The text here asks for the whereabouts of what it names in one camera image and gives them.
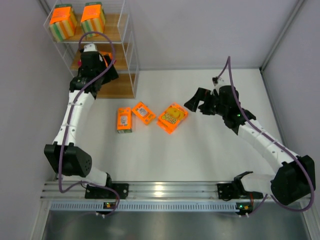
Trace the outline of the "orange box with barcode label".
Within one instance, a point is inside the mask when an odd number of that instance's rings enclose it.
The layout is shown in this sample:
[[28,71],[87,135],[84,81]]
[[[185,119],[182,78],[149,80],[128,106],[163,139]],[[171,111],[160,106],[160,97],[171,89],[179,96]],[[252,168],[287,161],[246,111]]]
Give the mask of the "orange box with barcode label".
[[156,118],[156,114],[152,112],[142,101],[138,102],[131,111],[145,125],[149,125]]

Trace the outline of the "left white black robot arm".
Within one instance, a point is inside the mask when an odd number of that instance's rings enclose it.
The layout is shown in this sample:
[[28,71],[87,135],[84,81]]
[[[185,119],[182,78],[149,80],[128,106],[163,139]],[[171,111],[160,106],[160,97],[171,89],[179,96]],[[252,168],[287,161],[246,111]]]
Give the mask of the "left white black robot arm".
[[111,176],[93,166],[92,157],[79,145],[89,111],[102,85],[116,79],[108,55],[98,50],[83,50],[77,76],[69,84],[66,112],[57,136],[44,147],[44,155],[61,182],[78,177],[80,183],[110,188]]

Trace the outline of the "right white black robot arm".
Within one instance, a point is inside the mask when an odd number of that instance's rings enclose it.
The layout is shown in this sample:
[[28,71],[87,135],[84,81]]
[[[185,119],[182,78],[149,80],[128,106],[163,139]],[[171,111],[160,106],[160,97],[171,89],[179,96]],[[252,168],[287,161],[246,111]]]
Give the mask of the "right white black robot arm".
[[237,175],[233,183],[243,192],[271,195],[284,206],[313,194],[316,189],[313,159],[299,156],[273,139],[250,111],[240,107],[238,98],[239,93],[230,85],[213,91],[200,87],[184,103],[192,112],[221,116],[226,127],[249,143],[273,170],[271,174],[246,171]]

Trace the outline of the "yellow smiley sponge orange box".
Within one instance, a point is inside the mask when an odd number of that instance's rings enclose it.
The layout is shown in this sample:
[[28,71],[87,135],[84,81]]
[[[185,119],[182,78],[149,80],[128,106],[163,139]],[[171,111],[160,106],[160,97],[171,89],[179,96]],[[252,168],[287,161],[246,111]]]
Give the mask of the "yellow smiley sponge orange box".
[[157,125],[172,134],[187,117],[188,111],[174,102],[157,118]]

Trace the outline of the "pink sponge orange box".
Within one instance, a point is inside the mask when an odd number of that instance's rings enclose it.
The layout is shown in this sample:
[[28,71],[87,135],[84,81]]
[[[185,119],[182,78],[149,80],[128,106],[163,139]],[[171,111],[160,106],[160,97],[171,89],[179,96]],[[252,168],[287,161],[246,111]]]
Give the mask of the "pink sponge orange box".
[[103,56],[105,65],[108,67],[113,59],[113,54],[107,51],[100,51],[99,53]]

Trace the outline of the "striped sponge pack orange box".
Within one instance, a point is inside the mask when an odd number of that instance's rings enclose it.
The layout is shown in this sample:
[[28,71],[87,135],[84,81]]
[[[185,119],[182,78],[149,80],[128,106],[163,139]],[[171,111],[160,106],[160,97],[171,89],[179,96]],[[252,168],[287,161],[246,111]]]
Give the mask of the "striped sponge pack orange box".
[[71,4],[57,4],[52,12],[49,30],[56,42],[73,37],[76,32],[77,18]]

